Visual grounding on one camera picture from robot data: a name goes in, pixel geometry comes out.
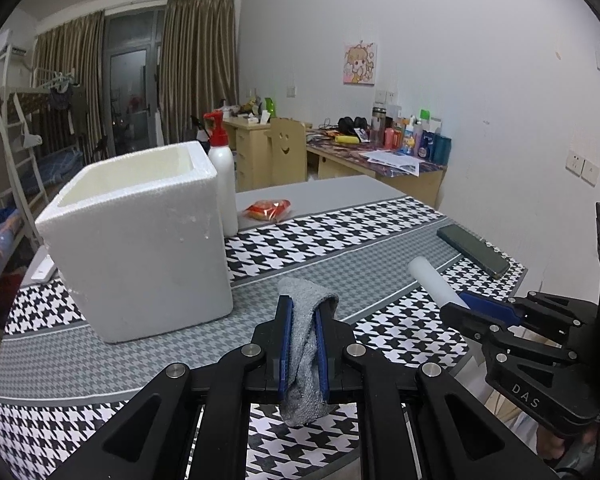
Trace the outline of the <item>person right hand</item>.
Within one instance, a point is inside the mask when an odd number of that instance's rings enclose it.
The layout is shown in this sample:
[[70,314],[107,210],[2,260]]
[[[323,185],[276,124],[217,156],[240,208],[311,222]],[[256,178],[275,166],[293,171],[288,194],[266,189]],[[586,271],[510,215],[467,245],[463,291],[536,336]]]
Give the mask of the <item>person right hand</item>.
[[[583,445],[591,444],[597,436],[598,427],[589,426],[580,437],[580,443]],[[543,426],[538,426],[536,430],[536,454],[543,460],[558,460],[566,452],[566,440],[555,436]]]

